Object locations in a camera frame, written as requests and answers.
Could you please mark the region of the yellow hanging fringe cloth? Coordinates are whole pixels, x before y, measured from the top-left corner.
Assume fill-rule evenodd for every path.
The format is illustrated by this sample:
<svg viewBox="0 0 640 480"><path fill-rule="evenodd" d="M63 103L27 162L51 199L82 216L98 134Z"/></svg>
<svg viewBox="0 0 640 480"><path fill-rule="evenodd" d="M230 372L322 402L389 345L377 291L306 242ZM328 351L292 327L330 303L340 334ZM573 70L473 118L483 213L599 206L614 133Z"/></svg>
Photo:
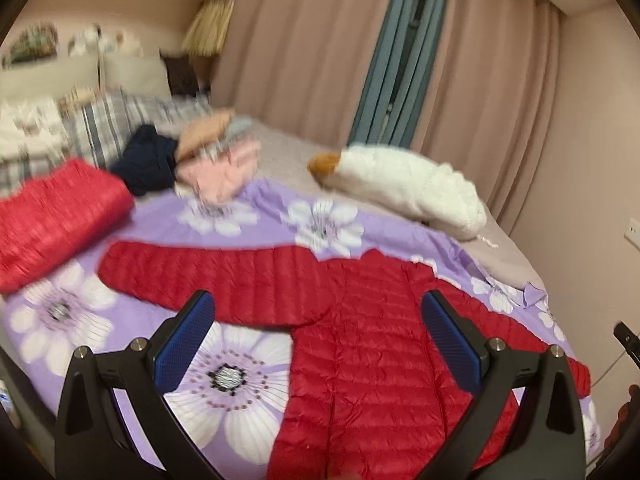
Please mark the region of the yellow hanging fringe cloth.
<svg viewBox="0 0 640 480"><path fill-rule="evenodd" d="M195 14L182 50L190 55L211 58L224 50L234 10L234 0L208 0Z"/></svg>

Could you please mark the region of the dark brown cushion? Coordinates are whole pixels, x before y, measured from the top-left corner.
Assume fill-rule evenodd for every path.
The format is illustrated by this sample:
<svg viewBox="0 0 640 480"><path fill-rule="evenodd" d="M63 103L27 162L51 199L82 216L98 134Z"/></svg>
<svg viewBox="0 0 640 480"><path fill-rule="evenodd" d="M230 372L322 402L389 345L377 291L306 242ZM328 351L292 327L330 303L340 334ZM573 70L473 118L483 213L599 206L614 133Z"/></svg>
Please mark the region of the dark brown cushion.
<svg viewBox="0 0 640 480"><path fill-rule="evenodd" d="M173 96L194 96L200 92L198 76L190 62L189 55L169 55L160 52L160 59L164 62L170 92Z"/></svg>

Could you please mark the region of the plush toys on headboard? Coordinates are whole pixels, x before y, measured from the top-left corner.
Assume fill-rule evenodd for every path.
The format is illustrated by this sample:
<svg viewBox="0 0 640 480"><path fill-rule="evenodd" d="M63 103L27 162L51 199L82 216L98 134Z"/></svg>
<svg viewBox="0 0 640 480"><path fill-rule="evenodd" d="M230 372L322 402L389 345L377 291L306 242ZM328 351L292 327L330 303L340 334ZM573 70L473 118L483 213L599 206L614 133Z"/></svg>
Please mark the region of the plush toys on headboard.
<svg viewBox="0 0 640 480"><path fill-rule="evenodd" d="M124 55L142 56L143 48L137 36L116 30L104 32L97 24L93 24L70 38L67 44L67 55L77 58L87 54L104 55L121 53Z"/></svg>

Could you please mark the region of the blue-grey sheer curtain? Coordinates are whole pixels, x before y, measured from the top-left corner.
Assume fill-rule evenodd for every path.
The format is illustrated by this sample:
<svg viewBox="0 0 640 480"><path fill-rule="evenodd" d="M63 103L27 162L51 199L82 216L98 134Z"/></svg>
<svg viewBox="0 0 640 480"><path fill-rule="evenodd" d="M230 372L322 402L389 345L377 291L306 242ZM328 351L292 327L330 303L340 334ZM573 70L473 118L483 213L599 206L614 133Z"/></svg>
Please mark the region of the blue-grey sheer curtain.
<svg viewBox="0 0 640 480"><path fill-rule="evenodd" d="M435 63L447 0L390 0L347 143L408 148Z"/></svg>

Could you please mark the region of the purple floral duvet cover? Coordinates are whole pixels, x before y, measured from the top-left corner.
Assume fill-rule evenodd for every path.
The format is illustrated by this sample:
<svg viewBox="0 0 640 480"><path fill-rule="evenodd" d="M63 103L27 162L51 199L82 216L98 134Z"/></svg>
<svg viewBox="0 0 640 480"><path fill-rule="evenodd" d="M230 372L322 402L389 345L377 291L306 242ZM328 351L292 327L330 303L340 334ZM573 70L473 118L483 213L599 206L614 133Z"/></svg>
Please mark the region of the purple floral duvet cover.
<svg viewBox="0 0 640 480"><path fill-rule="evenodd" d="M541 287L496 280L447 235L268 180L220 208L137 206L1 319L56 408L75 348L124 348L199 289L216 320L166 402L229 479L413 478L471 400L422 323L431 289L515 349L565 341Z"/></svg>

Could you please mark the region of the plaid grey blanket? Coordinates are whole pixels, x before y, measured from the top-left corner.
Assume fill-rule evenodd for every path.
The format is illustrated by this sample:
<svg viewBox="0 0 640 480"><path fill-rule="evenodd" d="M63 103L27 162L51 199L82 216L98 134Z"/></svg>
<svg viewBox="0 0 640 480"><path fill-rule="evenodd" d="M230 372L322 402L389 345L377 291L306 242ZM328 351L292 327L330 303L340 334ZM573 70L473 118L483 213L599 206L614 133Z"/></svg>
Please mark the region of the plaid grey blanket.
<svg viewBox="0 0 640 480"><path fill-rule="evenodd" d="M116 90L81 107L63 122L63 146L42 156L21 155L1 163L1 195L6 197L35 177L62 165L66 159L81 158L105 169L116 162L138 127L185 126L213 111L206 96L175 99L137 96Z"/></svg>

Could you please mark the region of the beige pillow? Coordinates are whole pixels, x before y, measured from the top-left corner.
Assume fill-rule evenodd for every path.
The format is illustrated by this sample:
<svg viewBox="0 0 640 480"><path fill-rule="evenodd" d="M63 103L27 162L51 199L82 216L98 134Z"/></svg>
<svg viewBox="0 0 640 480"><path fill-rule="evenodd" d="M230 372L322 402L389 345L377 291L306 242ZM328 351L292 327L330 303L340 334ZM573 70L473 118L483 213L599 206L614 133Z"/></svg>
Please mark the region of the beige pillow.
<svg viewBox="0 0 640 480"><path fill-rule="evenodd" d="M101 82L107 90L120 89L135 96L169 99L166 65L159 56L137 56L110 53L101 60Z"/></svg>

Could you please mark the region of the tan folded garment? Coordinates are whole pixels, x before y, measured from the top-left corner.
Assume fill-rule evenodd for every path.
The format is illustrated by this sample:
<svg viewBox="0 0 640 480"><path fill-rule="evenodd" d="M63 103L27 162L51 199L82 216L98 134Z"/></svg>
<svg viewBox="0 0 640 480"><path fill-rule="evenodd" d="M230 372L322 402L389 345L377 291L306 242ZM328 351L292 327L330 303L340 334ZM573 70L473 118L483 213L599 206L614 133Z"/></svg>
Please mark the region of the tan folded garment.
<svg viewBox="0 0 640 480"><path fill-rule="evenodd" d="M175 150L176 162L191 158L201 148L206 148L221 138L234 115L235 111L232 108L222 108L189 122L178 139Z"/></svg>

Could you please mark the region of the pink curtain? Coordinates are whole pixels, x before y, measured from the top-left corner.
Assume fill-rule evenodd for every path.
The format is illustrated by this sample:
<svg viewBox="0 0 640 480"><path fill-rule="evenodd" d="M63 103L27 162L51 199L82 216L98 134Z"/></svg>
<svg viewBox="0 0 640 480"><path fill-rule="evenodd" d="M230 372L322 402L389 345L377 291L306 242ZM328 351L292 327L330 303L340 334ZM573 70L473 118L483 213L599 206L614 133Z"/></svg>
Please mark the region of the pink curtain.
<svg viewBox="0 0 640 480"><path fill-rule="evenodd" d="M410 148L471 180L504 232L533 183L559 75L548 0L447 0Z"/></svg>
<svg viewBox="0 0 640 480"><path fill-rule="evenodd" d="M210 102L345 145L390 0L235 0Z"/></svg>

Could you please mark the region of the red quilted down jacket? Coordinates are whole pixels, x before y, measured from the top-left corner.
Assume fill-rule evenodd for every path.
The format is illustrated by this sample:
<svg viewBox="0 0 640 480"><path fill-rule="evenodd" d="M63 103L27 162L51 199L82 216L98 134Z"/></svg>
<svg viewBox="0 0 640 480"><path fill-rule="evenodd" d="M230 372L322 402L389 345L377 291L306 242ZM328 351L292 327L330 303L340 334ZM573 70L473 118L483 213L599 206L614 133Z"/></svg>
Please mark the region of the red quilted down jacket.
<svg viewBox="0 0 640 480"><path fill-rule="evenodd" d="M357 259L319 260L298 246L223 250L122 240L107 249L98 274L116 292L169 310L205 290L220 322L290 330L288 404L266 449L271 479L411 479L434 457L471 398L422 322L430 290L484 336L515 350L546 348L429 266L373 249Z"/></svg>

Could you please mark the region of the white wall power strip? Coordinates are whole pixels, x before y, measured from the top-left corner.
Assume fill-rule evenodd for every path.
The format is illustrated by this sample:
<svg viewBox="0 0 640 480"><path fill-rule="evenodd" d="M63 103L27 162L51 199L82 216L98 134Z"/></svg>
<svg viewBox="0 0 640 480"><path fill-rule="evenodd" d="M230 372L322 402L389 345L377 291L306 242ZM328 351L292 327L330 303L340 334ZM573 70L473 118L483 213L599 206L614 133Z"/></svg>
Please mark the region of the white wall power strip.
<svg viewBox="0 0 640 480"><path fill-rule="evenodd" d="M630 218L624 237L637 249L640 249L640 222L635 218Z"/></svg>

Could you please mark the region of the pink right curtain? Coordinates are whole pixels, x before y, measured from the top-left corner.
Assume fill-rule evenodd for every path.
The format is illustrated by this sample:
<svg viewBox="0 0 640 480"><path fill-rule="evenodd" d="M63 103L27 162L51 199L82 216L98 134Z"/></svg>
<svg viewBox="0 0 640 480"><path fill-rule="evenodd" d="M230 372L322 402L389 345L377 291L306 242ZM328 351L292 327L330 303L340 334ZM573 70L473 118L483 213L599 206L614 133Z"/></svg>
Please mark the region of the pink right curtain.
<svg viewBox="0 0 640 480"><path fill-rule="evenodd" d="M559 75L548 0L447 0L410 148L471 180L504 232L533 183Z"/></svg>

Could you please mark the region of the navy blue garment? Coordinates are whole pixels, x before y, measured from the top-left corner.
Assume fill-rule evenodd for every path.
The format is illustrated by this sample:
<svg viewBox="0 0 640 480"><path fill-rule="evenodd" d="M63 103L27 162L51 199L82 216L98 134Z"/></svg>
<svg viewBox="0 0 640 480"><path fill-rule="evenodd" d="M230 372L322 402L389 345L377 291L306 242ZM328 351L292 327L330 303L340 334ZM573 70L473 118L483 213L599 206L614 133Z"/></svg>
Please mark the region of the navy blue garment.
<svg viewBox="0 0 640 480"><path fill-rule="evenodd" d="M162 136L153 125L137 128L122 156L108 171L125 183L136 197L172 188L177 166L175 151L178 141Z"/></svg>

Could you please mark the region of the pink folded garment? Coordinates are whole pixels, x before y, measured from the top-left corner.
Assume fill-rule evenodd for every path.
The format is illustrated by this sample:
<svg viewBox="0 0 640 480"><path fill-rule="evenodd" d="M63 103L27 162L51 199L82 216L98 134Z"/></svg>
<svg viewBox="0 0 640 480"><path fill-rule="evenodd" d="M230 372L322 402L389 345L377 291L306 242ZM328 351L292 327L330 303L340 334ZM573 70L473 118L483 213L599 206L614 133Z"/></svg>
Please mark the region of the pink folded garment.
<svg viewBox="0 0 640 480"><path fill-rule="evenodd" d="M258 169L262 146L254 139L232 145L216 158L201 156L177 166L177 181L189 185L200 201L221 206L231 203Z"/></svg>

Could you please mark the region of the grey bed blanket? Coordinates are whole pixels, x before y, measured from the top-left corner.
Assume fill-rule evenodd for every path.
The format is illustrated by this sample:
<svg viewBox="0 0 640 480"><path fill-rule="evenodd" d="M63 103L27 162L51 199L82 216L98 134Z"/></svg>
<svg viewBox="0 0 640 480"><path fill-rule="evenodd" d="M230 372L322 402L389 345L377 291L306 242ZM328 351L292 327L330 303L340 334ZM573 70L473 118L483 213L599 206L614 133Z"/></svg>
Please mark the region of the grey bed blanket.
<svg viewBox="0 0 640 480"><path fill-rule="evenodd" d="M248 124L248 133L262 144L261 177L303 195L344 200L443 232L504 284L519 289L544 284L475 185L450 165L403 148L356 145L333 151L256 120Z"/></svg>

